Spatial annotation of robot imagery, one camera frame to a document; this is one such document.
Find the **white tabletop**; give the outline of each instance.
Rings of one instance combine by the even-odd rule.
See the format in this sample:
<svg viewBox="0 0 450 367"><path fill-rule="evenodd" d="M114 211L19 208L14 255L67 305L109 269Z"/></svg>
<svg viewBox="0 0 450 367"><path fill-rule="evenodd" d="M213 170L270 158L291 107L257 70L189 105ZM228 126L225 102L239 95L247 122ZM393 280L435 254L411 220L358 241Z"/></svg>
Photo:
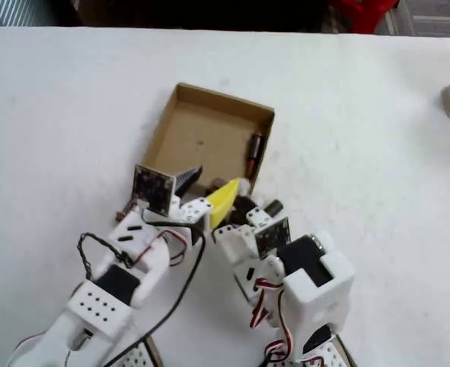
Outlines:
<svg viewBox="0 0 450 367"><path fill-rule="evenodd" d="M283 201L293 238L326 230L351 259L358 363L450 365L450 39L90 28L0 28L0 365L83 279L78 235L113 228L178 82L276 109L255 194ZM254 366L271 341L221 265L210 245L155 333L169 367Z"/></svg>

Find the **red object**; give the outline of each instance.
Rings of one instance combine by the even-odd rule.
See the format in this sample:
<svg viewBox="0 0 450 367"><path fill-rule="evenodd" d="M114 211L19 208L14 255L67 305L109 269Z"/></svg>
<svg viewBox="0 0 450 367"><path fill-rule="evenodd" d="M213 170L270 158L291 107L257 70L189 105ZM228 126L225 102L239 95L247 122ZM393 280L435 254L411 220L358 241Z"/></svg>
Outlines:
<svg viewBox="0 0 450 367"><path fill-rule="evenodd" d="M329 0L329 3L352 20L352 33L373 34L380 19L399 0Z"/></svg>

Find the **yellow block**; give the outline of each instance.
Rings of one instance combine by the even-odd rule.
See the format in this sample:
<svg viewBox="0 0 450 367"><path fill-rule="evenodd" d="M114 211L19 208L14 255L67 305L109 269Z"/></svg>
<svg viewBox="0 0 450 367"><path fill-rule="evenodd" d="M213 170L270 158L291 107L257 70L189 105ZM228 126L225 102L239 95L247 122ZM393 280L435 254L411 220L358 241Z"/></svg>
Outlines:
<svg viewBox="0 0 450 367"><path fill-rule="evenodd" d="M206 199L213 205L210 215L210 226L215 228L226 217L237 197L238 187L240 186L240 179L235 178L229 181L221 189L210 194Z"/></svg>

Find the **cardboard box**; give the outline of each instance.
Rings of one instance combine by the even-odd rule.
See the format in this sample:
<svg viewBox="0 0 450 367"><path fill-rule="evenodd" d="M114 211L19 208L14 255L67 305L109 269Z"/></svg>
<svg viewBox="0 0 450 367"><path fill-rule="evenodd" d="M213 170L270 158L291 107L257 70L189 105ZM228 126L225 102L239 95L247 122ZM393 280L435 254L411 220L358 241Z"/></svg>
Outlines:
<svg viewBox="0 0 450 367"><path fill-rule="evenodd" d="M163 110L143 165L168 174L202 165L196 188L202 193L214 178L245 177L248 143L262 135L253 188L274 120L270 107L185 83L176 85Z"/></svg>

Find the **perforated bracket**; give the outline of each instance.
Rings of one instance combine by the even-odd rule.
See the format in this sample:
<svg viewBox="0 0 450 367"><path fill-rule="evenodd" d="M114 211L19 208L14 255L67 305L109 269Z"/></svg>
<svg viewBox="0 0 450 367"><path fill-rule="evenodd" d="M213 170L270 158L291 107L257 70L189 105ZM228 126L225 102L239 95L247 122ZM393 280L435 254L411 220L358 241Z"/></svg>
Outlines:
<svg viewBox="0 0 450 367"><path fill-rule="evenodd" d="M247 220L255 230L265 228L272 224L272 217L262 209L255 208L247 213Z"/></svg>
<svg viewBox="0 0 450 367"><path fill-rule="evenodd" d="M85 281L68 302L67 309L115 339L129 321L133 309L91 281Z"/></svg>
<svg viewBox="0 0 450 367"><path fill-rule="evenodd" d="M322 361L320 359L315 359L315 357L323 358L323 367L353 367L348 363L345 358L345 352L341 349L337 349L334 340L336 336L332 339L324 342L320 346L317 346L312 351L308 352L301 362L285 362L280 363L268 363L267 367L274 367L279 365L285 365L289 367L321 367Z"/></svg>
<svg viewBox="0 0 450 367"><path fill-rule="evenodd" d="M156 367L143 343L121 358L118 367Z"/></svg>
<svg viewBox="0 0 450 367"><path fill-rule="evenodd" d="M108 238L126 252L140 252L155 237L157 230L141 220L132 210L109 234Z"/></svg>
<svg viewBox="0 0 450 367"><path fill-rule="evenodd" d="M209 229L209 216L206 216L206 214L211 211L212 204L204 197L189 201L180 208L182 219L187 223L194 224L197 223L202 217L205 217L205 231Z"/></svg>
<svg viewBox="0 0 450 367"><path fill-rule="evenodd" d="M238 228L224 226L214 231L216 244L220 245L232 265L246 258L257 258L258 250L252 228L243 225Z"/></svg>

